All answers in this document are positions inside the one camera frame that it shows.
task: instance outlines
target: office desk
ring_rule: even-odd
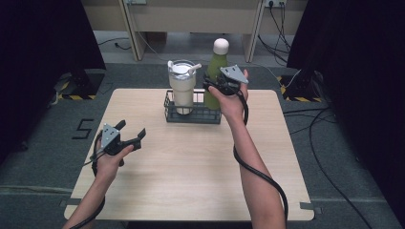
[[[116,220],[250,220],[233,140],[221,124],[168,123],[164,89],[118,89],[107,106],[104,123],[125,119],[121,139],[146,128],[142,148],[125,158],[98,219]],[[311,220],[306,185],[274,91],[249,91],[247,128],[273,178],[288,198],[289,220]],[[84,167],[72,198],[83,198],[94,175]],[[75,206],[68,205],[68,218]]]
[[[120,4],[128,18],[137,60],[142,59],[146,46],[143,31],[178,31],[241,34],[245,60],[250,62],[264,8],[263,0],[148,0],[146,5]]]

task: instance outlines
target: hand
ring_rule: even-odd
[[[101,145],[101,141],[97,143],[97,148],[99,149]],[[96,178],[101,178],[107,182],[113,182],[116,178],[119,162],[125,158],[129,153],[134,150],[133,145],[129,145],[122,149],[121,152],[116,154],[115,156],[110,156],[108,154],[104,154],[97,160],[97,174]]]
[[[247,70],[244,70],[244,76],[248,78]],[[208,90],[220,102],[221,112],[224,114],[228,122],[244,120],[244,106],[236,94],[224,95],[212,86],[209,86]],[[245,100],[247,101],[247,85],[244,83],[241,84],[241,92],[244,94]]]

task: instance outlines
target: wire basket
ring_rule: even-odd
[[[194,92],[193,106],[176,106],[173,90],[167,90],[164,99],[164,114],[167,122],[220,124],[222,113],[220,110],[210,110],[203,105],[203,92]]]

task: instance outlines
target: white bottle cap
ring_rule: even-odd
[[[214,53],[227,54],[229,48],[229,42],[223,38],[219,38],[214,42]]]

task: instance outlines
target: black stand base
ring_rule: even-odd
[[[292,75],[281,75],[280,84],[281,93],[283,98],[288,101],[301,101],[301,102],[321,102],[319,93],[310,81],[303,81],[301,79],[293,79]]]
[[[73,78],[63,86],[59,98],[65,99],[95,99],[98,88],[104,78],[104,73],[87,73],[88,81],[78,84]]]

